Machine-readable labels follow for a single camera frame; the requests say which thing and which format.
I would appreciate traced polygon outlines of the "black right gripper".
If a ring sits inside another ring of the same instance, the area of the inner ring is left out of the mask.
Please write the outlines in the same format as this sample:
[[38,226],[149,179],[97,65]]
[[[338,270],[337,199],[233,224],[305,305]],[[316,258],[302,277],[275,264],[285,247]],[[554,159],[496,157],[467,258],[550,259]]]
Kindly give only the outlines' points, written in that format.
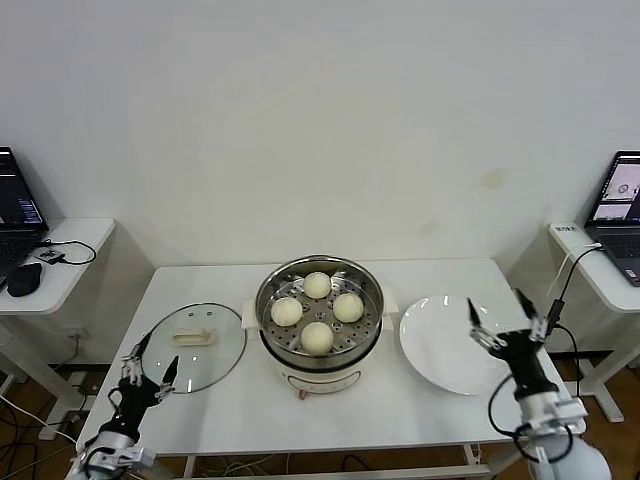
[[473,302],[468,298],[470,337],[489,350],[491,356],[507,363],[516,384],[515,399],[555,392],[556,385],[547,378],[537,357],[547,337],[548,321],[520,289],[515,289],[515,294],[530,321],[530,330],[503,332],[497,336],[482,325]]

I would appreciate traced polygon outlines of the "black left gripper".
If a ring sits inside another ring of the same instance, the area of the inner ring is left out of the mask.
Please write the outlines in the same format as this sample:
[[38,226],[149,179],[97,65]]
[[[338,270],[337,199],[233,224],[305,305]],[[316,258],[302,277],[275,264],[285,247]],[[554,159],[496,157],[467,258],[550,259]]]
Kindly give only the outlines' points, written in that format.
[[131,352],[122,358],[123,379],[115,388],[121,399],[107,422],[108,431],[122,434],[132,440],[140,439],[139,427],[146,411],[158,405],[175,390],[174,381],[178,373],[179,356],[176,355],[167,367],[160,385],[143,377],[142,356],[150,337],[151,333],[147,333],[133,346]]

